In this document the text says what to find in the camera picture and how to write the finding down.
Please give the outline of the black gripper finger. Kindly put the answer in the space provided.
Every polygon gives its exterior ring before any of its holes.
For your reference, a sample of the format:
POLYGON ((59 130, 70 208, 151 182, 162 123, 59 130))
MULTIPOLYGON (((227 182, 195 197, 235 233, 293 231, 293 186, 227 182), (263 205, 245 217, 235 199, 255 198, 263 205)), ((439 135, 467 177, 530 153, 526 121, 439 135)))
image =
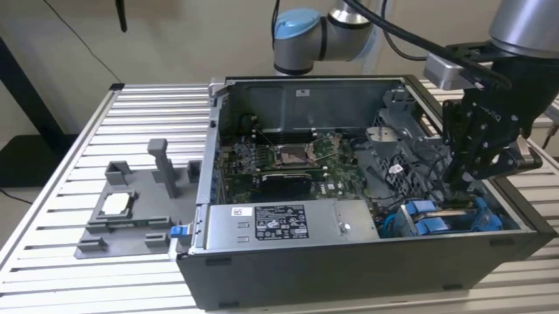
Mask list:
POLYGON ((451 156, 443 179, 450 190, 463 191, 470 185, 463 175, 473 163, 473 152, 477 150, 478 116, 473 106, 463 105, 459 100, 446 100, 442 106, 443 143, 450 148, 451 156))
POLYGON ((543 159, 526 139, 518 139, 499 152, 491 152, 474 162, 474 178, 507 177, 543 166, 543 159))

